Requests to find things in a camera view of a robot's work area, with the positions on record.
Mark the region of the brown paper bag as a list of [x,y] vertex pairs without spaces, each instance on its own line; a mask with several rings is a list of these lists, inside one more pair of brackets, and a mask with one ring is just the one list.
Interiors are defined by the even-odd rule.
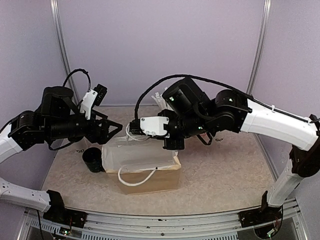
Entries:
[[172,191],[179,188],[182,165],[177,150],[144,137],[113,137],[101,147],[102,167],[125,195]]

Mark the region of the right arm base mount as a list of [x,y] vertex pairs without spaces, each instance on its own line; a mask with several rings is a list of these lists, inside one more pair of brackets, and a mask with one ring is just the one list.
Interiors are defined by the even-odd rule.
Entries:
[[258,207],[238,213],[242,228],[260,225],[282,218],[283,207]]

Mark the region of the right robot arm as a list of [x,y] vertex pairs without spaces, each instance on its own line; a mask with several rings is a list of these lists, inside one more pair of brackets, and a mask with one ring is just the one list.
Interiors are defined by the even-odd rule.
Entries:
[[134,135],[162,140],[166,150],[183,150],[185,139],[202,138],[210,145],[218,132],[253,133],[291,144],[285,169],[261,200],[256,218],[266,222],[305,178],[320,169],[320,120],[315,115],[302,117],[267,105],[230,85],[215,98],[197,85],[198,76],[174,74],[175,83],[162,97],[169,109],[157,116],[135,116],[129,124]]

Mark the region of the white paper cup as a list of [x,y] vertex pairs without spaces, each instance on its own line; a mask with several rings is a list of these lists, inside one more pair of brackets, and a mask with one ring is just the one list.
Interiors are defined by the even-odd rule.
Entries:
[[75,152],[78,154],[82,154],[85,150],[84,149],[76,149]]

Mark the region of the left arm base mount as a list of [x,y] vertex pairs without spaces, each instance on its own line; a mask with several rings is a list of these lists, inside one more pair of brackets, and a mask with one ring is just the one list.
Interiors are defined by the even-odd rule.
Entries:
[[83,229],[87,215],[84,211],[64,207],[50,207],[50,209],[43,214],[43,218],[54,223]]

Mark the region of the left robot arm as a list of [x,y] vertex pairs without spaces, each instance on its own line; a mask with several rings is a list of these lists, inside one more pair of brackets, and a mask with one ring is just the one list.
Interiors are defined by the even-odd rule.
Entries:
[[[66,87],[66,83],[77,72],[86,75],[88,90],[82,100],[75,104],[74,92]],[[122,124],[109,120],[107,115],[93,109],[101,104],[107,91],[101,84],[91,89],[89,73],[82,68],[69,73],[62,85],[46,87],[36,110],[23,111],[0,130],[0,163],[37,144],[47,143],[51,151],[66,148],[83,138],[92,144],[106,144],[123,128]],[[63,139],[68,139],[69,143],[52,148],[53,142]],[[34,190],[0,178],[0,199],[43,213],[50,212],[61,223],[70,218],[70,211],[57,191]]]

